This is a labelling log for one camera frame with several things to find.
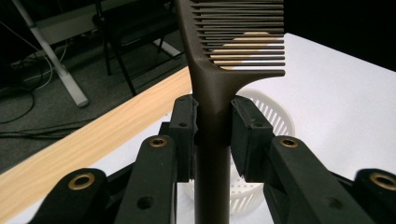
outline floor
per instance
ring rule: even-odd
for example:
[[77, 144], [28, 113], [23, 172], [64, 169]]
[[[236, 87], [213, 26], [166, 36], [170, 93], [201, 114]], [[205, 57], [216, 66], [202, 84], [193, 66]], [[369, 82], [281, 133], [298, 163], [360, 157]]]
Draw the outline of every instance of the floor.
[[[165, 41], [183, 50], [178, 32]], [[64, 53], [62, 63], [90, 104], [78, 108], [55, 72], [51, 79], [50, 73], [44, 75], [40, 85], [50, 82], [34, 91], [0, 90], [0, 174], [133, 97], [116, 60], [111, 62], [113, 75], [107, 75], [101, 36], [96, 32], [69, 40], [65, 52], [62, 45], [56, 51], [60, 58]], [[186, 66], [184, 55], [170, 59], [163, 51], [157, 53], [153, 44], [128, 52], [123, 58], [138, 93]], [[43, 60], [22, 69], [25, 88], [37, 87], [40, 74], [47, 70]], [[4, 97], [4, 91], [10, 94]]]

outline table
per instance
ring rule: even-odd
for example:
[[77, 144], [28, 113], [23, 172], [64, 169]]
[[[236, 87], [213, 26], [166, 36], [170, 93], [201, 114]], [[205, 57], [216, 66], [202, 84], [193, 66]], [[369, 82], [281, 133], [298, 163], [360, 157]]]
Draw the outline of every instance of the table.
[[[396, 173], [396, 73], [296, 35], [287, 34], [285, 41], [286, 76], [246, 88], [263, 91], [283, 105], [293, 118], [296, 137], [329, 170], [347, 178], [361, 168]], [[90, 166], [110, 175], [132, 162], [139, 143], [169, 119], [174, 99], [190, 91], [185, 68], [0, 175], [0, 222], [29, 220], [40, 199], [73, 170]], [[178, 203], [178, 223], [191, 223], [191, 202], [182, 196]], [[265, 209], [262, 203], [231, 221], [271, 222]]]

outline carpeted floor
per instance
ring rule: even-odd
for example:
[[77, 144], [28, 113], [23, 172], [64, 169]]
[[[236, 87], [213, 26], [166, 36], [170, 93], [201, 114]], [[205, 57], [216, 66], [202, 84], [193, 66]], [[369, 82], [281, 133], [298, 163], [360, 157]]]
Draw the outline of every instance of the carpeted floor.
[[[178, 32], [168, 35], [165, 42], [183, 50]], [[163, 51], [157, 53], [153, 44], [128, 52], [123, 58], [138, 93], [186, 66], [184, 55], [170, 59]], [[102, 42], [97, 33], [69, 41], [63, 64], [90, 104], [78, 108], [55, 73], [50, 83], [32, 91], [33, 95], [28, 91], [21, 94], [14, 91], [7, 97], [0, 94], [0, 122], [15, 119], [28, 111], [35, 99], [31, 111], [22, 118], [0, 123], [0, 174], [132, 98], [116, 60], [111, 62], [113, 75], [106, 74]], [[21, 76], [28, 79], [45, 70], [48, 66], [41, 62], [22, 70]], [[49, 75], [43, 76], [44, 83], [48, 79]], [[26, 83], [34, 86], [38, 81], [39, 77]]]

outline comb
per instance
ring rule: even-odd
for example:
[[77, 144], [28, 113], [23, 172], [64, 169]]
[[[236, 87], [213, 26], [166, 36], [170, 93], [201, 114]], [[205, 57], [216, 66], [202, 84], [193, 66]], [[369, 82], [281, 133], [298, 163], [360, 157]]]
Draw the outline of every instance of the comb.
[[198, 102], [195, 223], [228, 223], [231, 100], [250, 82], [285, 75], [283, 0], [176, 0]]

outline wooden strip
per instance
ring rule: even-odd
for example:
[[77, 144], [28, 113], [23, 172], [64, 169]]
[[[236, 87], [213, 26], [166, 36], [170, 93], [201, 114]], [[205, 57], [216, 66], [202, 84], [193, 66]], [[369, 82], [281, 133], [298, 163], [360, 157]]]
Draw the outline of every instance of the wooden strip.
[[91, 166], [145, 130], [190, 91], [186, 67], [0, 175], [0, 223], [45, 197], [65, 175]]

